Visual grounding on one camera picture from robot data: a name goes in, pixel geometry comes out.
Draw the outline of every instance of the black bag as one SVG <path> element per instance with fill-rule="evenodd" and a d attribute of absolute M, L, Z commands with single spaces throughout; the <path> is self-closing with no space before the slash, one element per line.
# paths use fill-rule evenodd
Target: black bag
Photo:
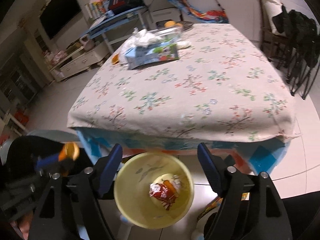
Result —
<path fill-rule="evenodd" d="M 145 5 L 143 0 L 110 0 L 109 10 L 115 15 Z"/>

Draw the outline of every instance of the television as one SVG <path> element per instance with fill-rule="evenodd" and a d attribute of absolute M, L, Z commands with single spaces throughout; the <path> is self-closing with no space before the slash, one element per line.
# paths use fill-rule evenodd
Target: television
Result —
<path fill-rule="evenodd" d="M 79 12 L 77 0 L 51 0 L 42 12 L 40 22 L 52 39 Z"/>

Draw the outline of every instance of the kettle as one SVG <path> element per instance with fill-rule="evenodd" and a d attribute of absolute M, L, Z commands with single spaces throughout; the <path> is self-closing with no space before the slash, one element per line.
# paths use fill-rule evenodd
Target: kettle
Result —
<path fill-rule="evenodd" d="M 94 47 L 94 42 L 93 40 L 91 40 L 89 38 L 89 35 L 88 34 L 85 34 L 84 36 L 82 36 L 80 39 L 79 39 L 80 43 L 82 44 L 83 46 L 83 49 L 85 51 L 89 51 L 91 49 L 93 49 Z"/>

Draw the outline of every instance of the snack package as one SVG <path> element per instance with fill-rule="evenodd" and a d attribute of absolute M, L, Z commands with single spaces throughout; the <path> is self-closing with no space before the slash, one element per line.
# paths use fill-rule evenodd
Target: snack package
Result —
<path fill-rule="evenodd" d="M 162 206 L 168 211 L 172 204 L 175 203 L 180 193 L 180 179 L 177 175 L 165 174 L 162 182 L 151 183 L 149 196 L 159 200 Z"/>
<path fill-rule="evenodd" d="M 179 59 L 177 42 L 181 40 L 181 32 L 182 28 L 179 26 L 149 32 L 135 31 L 132 38 L 129 38 L 133 39 L 132 47 L 124 52 L 125 60 L 120 62 L 127 62 L 128 69 L 131 70 L 144 64 L 177 60 Z"/>

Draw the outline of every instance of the hanging cloth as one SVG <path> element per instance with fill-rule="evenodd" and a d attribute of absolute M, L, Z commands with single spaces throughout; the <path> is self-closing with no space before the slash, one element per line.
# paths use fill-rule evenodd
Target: hanging cloth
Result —
<path fill-rule="evenodd" d="M 220 5 L 218 0 L 215 0 L 221 10 L 211 10 L 207 12 L 200 11 L 193 7 L 188 0 L 168 0 L 179 10 L 185 12 L 187 15 L 196 18 L 202 23 L 229 23 L 225 9 Z"/>

